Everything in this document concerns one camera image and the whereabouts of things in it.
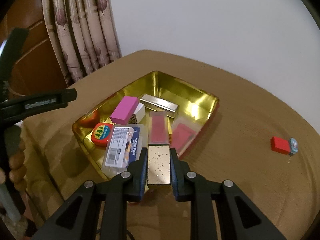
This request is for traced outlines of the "person's left hand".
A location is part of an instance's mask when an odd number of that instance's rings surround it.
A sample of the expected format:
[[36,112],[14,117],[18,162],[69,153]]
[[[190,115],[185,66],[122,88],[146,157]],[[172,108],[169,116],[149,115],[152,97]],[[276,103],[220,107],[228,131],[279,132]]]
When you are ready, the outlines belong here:
[[24,165],[25,161],[25,143],[20,139],[20,144],[18,150],[9,158],[9,179],[13,182],[15,189],[19,193],[23,193],[27,188],[27,182],[25,180],[25,175],[27,173],[27,168]]

